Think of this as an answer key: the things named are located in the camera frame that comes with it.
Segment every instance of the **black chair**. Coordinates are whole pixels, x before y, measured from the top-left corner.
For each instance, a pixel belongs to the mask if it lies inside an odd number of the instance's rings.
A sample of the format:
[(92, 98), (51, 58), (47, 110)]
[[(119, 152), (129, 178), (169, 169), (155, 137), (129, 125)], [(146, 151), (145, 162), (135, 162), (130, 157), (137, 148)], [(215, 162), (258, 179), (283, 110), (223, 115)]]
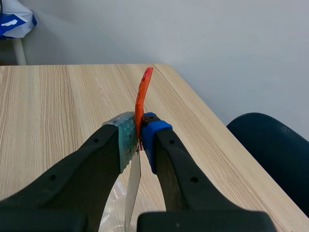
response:
[(309, 142), (260, 113), (239, 116), (227, 128), (309, 217)]

